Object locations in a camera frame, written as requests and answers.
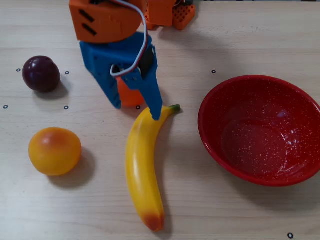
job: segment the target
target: orange fruit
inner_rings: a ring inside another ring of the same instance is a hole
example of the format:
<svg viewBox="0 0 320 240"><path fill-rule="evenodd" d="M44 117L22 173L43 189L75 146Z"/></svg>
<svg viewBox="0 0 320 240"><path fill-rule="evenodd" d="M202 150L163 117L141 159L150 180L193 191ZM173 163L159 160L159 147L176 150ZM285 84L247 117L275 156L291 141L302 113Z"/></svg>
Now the orange fruit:
<svg viewBox="0 0 320 240"><path fill-rule="evenodd" d="M29 157L42 174L59 176L73 169L81 158L80 139L72 131L49 127L37 132L29 143Z"/></svg>

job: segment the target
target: banana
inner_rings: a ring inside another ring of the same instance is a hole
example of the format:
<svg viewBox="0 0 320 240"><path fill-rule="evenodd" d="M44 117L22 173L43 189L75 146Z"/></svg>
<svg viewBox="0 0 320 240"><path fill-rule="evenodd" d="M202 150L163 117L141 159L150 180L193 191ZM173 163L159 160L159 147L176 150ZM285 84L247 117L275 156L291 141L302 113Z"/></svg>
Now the banana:
<svg viewBox="0 0 320 240"><path fill-rule="evenodd" d="M168 116L180 110L178 104L163 106L160 119L155 121L147 107L133 124L126 144L125 173L128 189L141 220L155 232L162 230L165 223L154 163L156 140Z"/></svg>

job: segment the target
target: bowl rim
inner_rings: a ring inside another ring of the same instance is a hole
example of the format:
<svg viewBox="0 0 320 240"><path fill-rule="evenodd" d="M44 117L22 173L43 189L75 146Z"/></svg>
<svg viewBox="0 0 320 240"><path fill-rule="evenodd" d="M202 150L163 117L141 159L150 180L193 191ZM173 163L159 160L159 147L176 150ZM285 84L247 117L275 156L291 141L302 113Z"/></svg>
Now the bowl rim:
<svg viewBox="0 0 320 240"><path fill-rule="evenodd" d="M213 147L211 147L209 145L209 141L208 138L205 134L205 130L204 130L204 126L203 126L203 121L204 121L204 111L206 109L206 106L208 104L209 99L221 88L225 87L226 85L230 84L230 83L234 83L234 82L239 82L239 81L247 81L247 80L253 80L253 79L259 79L261 81L272 81L274 83L280 84L282 86L288 87L290 89L295 90L298 94L302 95L304 98L306 98L308 101L310 101L318 110L319 114L320 114L320 106L316 103L316 101L309 96L305 91L303 91L302 89L300 89L299 87L284 81L282 79L276 78L276 77L272 77L272 76L266 76L266 75L243 75L243 76L237 76L234 78L231 78L229 80L226 80L220 84L218 84L216 87L214 87L204 98L204 100L201 103L200 109L199 109L199 114L198 114L198 130L200 133L200 138L204 144L204 147L206 148L206 150L209 152L209 154L213 157L213 159L220 164L223 168L225 168L227 171L229 171L230 173L232 173L233 175L246 180L248 182L254 183L254 184L258 184L258 185L262 185L262 186L270 186L270 187L285 187L285 186L291 186L291 185L295 185L298 183L302 183L306 180L308 180L309 178L313 177L317 172L319 172L320 170L320 161L319 163L315 166L315 168L311 171L309 171L308 173L304 174L303 176L297 177L295 179L291 179L291 180L265 180L265 179L260 179L260 178L256 178L253 176L249 176L246 173L234 168L233 166L231 166L230 164L228 164L226 161L224 161L223 159L221 159L215 152L215 150L213 149Z"/></svg>

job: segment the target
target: banana tip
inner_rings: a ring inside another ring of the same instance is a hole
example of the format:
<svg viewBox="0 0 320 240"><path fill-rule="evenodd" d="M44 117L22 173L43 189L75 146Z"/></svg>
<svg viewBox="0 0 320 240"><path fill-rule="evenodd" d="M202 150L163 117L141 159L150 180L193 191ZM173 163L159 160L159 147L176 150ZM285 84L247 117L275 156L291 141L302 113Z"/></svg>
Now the banana tip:
<svg viewBox="0 0 320 240"><path fill-rule="evenodd" d="M165 216L163 214L149 214L144 217L143 222L150 230L158 232L164 229Z"/></svg>
<svg viewBox="0 0 320 240"><path fill-rule="evenodd" d="M170 108L173 110L174 113L179 113L181 111L180 104L172 105Z"/></svg>

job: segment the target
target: toy fruit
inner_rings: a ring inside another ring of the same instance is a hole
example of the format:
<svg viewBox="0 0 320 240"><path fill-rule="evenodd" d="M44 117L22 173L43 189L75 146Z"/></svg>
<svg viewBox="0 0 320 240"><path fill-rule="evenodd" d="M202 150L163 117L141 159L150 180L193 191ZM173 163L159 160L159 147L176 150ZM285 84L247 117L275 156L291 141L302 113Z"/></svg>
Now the toy fruit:
<svg viewBox="0 0 320 240"><path fill-rule="evenodd" d="M37 132L29 144L29 157L42 174L66 174L81 158L80 139L72 131L49 127Z"/></svg>
<svg viewBox="0 0 320 240"><path fill-rule="evenodd" d="M60 82L59 69L47 56L34 56L26 61L22 77L25 84L37 92L50 92Z"/></svg>
<svg viewBox="0 0 320 240"><path fill-rule="evenodd" d="M160 119L155 121L147 107L136 119L127 140L125 172L129 192L141 220L152 231L162 230L165 221L154 164L156 140L168 116L180 110L180 105L163 106Z"/></svg>

